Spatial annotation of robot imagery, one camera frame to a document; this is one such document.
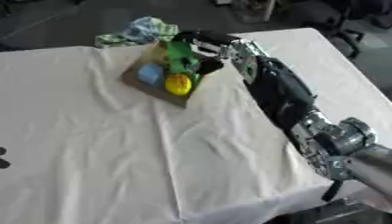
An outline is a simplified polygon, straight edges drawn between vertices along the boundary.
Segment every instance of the yellow toy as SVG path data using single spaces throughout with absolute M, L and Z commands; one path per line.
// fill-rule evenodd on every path
M 192 82 L 186 74 L 169 74 L 164 83 L 166 90 L 174 95 L 187 95 L 192 89 Z

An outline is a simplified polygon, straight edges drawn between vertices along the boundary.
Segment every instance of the brown cardboard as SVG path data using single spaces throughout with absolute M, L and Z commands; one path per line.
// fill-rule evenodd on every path
M 158 88 L 152 85 L 149 85 L 137 78 L 137 71 L 139 67 L 148 62 L 157 63 L 159 65 L 163 65 L 165 61 L 164 59 L 165 49 L 160 45 L 156 44 L 152 48 L 143 52 L 140 58 L 135 61 L 130 68 L 122 74 L 122 81 L 133 88 L 137 88 L 138 90 L 146 93 L 147 95 L 152 95 L 157 97 L 158 99 L 162 99 L 164 101 L 171 102 L 174 105 L 177 105 L 181 108 L 186 108 L 186 103 L 191 97 L 192 93 L 197 87 L 194 87 L 192 91 L 184 96 L 178 96 L 175 94 L 171 94 L 165 90 L 163 87 Z M 196 57 L 203 57 L 199 54 L 195 54 Z

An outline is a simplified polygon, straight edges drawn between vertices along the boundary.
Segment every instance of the colorful fabric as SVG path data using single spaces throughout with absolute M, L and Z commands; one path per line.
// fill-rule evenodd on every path
M 121 33 L 96 37 L 95 46 L 106 48 L 146 45 L 159 40 L 170 41 L 177 33 L 179 33 L 179 27 L 175 24 L 166 24 L 159 18 L 142 17 L 129 23 L 128 28 Z

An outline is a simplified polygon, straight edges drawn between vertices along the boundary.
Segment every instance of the green toy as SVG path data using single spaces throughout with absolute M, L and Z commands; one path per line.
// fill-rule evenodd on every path
M 186 74 L 192 83 L 197 85 L 200 80 L 200 75 L 196 72 L 200 68 L 200 61 L 193 56 L 193 51 L 189 43 L 178 41 L 168 42 L 166 45 L 166 55 L 171 74 Z

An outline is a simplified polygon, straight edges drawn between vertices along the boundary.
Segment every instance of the white cloth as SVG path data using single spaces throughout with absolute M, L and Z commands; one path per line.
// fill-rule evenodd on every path
M 355 116 L 392 146 L 392 107 L 314 30 L 256 40 L 318 93 L 333 121 Z M 120 82 L 148 46 L 0 53 L 3 224 L 262 223 L 321 205 L 331 182 L 288 146 L 227 63 L 187 109 Z M 364 188 L 350 182 L 340 197 Z

